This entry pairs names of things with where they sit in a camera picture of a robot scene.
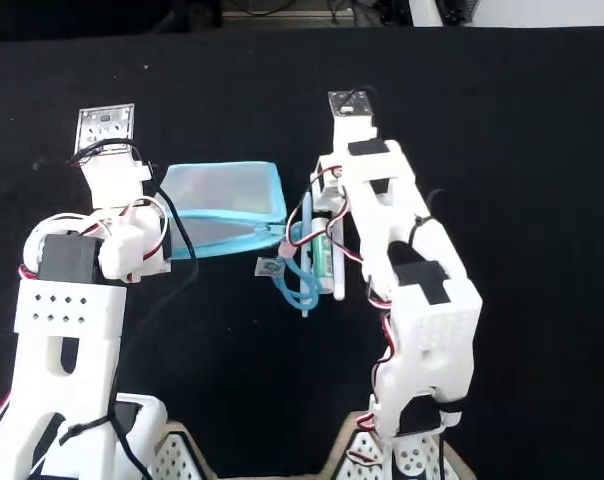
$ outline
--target black background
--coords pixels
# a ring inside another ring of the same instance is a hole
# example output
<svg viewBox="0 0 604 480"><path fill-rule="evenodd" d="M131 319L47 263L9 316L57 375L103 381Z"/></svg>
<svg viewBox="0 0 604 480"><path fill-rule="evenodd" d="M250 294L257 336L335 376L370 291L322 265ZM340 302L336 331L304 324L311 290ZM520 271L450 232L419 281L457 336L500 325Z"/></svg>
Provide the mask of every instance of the black background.
<svg viewBox="0 0 604 480"><path fill-rule="evenodd" d="M331 150L326 92L361 84L422 191L449 192L434 213L484 299L450 442L480 478L604 478L604 29L0 44L0 398L24 239L90 207L62 166L79 108L135 102L155 162L275 161L290 207ZM347 413L366 408L377 317L354 265L347 300L303 320L254 262L202 260L121 391L161 398L220 476L318 471ZM130 291L125 337L183 273Z"/></svg>

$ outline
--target blue pencil case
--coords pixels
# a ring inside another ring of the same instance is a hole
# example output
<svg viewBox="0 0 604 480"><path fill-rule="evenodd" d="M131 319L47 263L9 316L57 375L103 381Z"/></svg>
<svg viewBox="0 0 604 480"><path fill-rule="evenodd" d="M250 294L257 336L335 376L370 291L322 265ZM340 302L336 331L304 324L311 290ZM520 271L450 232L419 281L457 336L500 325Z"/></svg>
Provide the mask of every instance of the blue pencil case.
<svg viewBox="0 0 604 480"><path fill-rule="evenodd" d="M284 236L286 204L273 163L172 165L162 188L173 200L199 257L270 247ZM174 219L169 222L171 258L186 259L189 252Z"/></svg>

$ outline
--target small sticker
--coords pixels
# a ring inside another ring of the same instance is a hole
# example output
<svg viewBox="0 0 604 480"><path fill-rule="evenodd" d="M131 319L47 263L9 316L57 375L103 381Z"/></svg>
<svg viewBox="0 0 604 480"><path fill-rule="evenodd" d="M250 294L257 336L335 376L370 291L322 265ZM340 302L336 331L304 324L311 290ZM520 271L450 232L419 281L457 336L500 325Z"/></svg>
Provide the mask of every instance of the small sticker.
<svg viewBox="0 0 604 480"><path fill-rule="evenodd" d="M258 257L255 264L256 277L281 277L284 275L284 262L279 258Z"/></svg>

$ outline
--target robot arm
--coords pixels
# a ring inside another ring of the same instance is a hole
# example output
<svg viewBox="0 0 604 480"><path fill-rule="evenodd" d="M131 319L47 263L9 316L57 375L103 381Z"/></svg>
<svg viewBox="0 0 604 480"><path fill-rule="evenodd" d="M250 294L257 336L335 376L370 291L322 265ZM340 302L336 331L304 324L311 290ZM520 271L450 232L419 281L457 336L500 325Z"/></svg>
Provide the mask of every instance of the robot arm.
<svg viewBox="0 0 604 480"><path fill-rule="evenodd" d="M112 413L126 288L104 280L139 282L142 276L169 271L170 263L168 217L162 204L143 195L142 181L151 172L133 156L135 144L127 143L132 135L133 105L80 111L70 163L82 168L95 211L54 215L40 222L25 243L11 403L0 423L0 479L29 476L35 445L54 413L65 421L36 465L43 473L140 478L107 415ZM78 340L73 372L61 364L64 338ZM117 400L138 405L132 430L122 435L133 456L148 465L166 409L151 397L118 394ZM92 423L81 435L67 434L69 427ZM61 442L65 436L68 441Z"/></svg>
<svg viewBox="0 0 604 480"><path fill-rule="evenodd" d="M341 175L315 182L315 210L337 213L348 202L360 236L362 275L390 309L383 322L392 343L378 362L371 420L382 439L406 434L400 417L409 402L430 395L439 427L457 424L456 402L473 373L472 341L482 300L467 278L444 227L428 210L415 175L395 141L376 138L364 92L332 92L334 152L320 157L317 172L341 166ZM423 258L394 265L389 244L407 243Z"/></svg>

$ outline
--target white wall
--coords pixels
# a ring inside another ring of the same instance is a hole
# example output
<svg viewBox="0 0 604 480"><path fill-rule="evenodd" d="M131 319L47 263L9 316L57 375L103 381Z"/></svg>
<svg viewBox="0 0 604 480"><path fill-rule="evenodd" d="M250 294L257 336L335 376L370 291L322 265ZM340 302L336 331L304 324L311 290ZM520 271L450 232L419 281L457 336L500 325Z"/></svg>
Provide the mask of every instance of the white wall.
<svg viewBox="0 0 604 480"><path fill-rule="evenodd" d="M477 27L604 25L604 0L480 0Z"/></svg>

